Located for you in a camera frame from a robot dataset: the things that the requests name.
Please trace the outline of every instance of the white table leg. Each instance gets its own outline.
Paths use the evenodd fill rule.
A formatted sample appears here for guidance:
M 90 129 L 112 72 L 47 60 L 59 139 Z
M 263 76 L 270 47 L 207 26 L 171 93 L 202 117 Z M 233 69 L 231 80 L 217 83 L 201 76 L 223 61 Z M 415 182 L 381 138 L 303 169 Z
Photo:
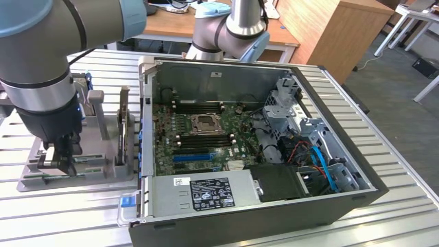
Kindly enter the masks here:
M 297 48 L 294 46 L 287 46 L 286 50 L 282 53 L 279 63 L 290 63 L 290 60 L 294 56 Z
M 426 24 L 426 26 L 423 27 L 423 29 L 419 31 L 419 33 L 417 34 L 415 38 L 413 39 L 411 43 L 407 45 L 405 51 L 410 51 L 414 43 L 417 42 L 417 40 L 419 39 L 419 37 L 425 34 L 425 32 L 427 31 L 429 27 L 431 26 L 433 22 L 429 22 Z
M 111 44 L 107 45 L 107 48 L 110 50 L 118 50 L 118 44 L 116 43 L 111 43 Z
M 405 23 L 406 20 L 407 20 L 407 15 L 403 15 L 403 16 L 401 17 L 401 19 L 399 19 L 399 21 L 398 21 L 395 27 L 393 28 L 391 32 L 389 33 L 389 35 L 387 35 L 387 37 L 386 37 L 383 43 L 381 44 L 379 48 L 377 49 L 377 52 L 374 53 L 375 57 L 378 57 L 378 56 L 382 54 L 386 45 L 387 45 L 389 42 L 391 41 L 391 39 L 393 39 L 395 33 L 398 32 L 398 30 L 399 30 L 399 28 L 402 27 L 402 25 L 403 25 L 403 23 Z
M 403 28 L 403 30 L 401 31 L 399 35 L 397 36 L 394 42 L 391 43 L 391 45 L 389 46 L 390 49 L 394 49 L 398 42 L 401 41 L 401 39 L 403 38 L 405 34 L 407 33 L 411 25 L 413 25 L 413 22 L 414 22 L 414 18 L 411 18 L 410 22 L 407 23 L 406 27 Z
M 435 86 L 438 86 L 438 84 L 439 84 L 439 76 L 437 76 L 437 78 L 426 86 L 426 88 L 422 90 L 422 92 L 417 95 L 417 97 L 413 100 L 419 103 L 419 101 L 426 97 L 426 95 L 435 88 Z

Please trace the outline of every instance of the motherboard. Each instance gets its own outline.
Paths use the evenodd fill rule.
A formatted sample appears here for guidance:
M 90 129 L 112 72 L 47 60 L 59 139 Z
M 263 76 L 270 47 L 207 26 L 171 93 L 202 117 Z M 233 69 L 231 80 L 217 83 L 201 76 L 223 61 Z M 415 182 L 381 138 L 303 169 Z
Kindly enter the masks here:
M 155 104 L 156 175 L 242 170 L 262 163 L 250 114 L 259 117 L 242 103 Z

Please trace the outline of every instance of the black box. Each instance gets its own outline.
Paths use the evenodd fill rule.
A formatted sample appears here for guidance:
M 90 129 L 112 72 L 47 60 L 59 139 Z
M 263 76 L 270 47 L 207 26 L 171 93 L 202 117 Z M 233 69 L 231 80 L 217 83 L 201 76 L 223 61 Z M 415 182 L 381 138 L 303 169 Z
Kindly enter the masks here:
M 430 79 L 439 75 L 439 61 L 431 58 L 419 58 L 413 67 Z

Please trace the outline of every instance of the blue pcie slot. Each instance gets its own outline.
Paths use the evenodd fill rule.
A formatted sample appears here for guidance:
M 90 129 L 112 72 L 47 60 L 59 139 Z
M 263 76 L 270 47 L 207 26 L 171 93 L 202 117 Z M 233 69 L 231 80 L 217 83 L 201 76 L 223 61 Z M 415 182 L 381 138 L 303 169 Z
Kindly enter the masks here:
M 189 162 L 189 161 L 213 161 L 215 154 L 189 155 L 189 156 L 174 156 L 174 162 Z

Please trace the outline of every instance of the wooden cabinet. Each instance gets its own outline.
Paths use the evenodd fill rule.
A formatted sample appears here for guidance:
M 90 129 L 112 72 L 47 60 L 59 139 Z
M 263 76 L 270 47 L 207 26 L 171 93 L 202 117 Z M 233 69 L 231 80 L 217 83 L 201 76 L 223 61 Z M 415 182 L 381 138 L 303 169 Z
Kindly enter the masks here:
M 323 65 L 343 84 L 394 11 L 375 0 L 279 0 L 298 39 L 291 63 Z

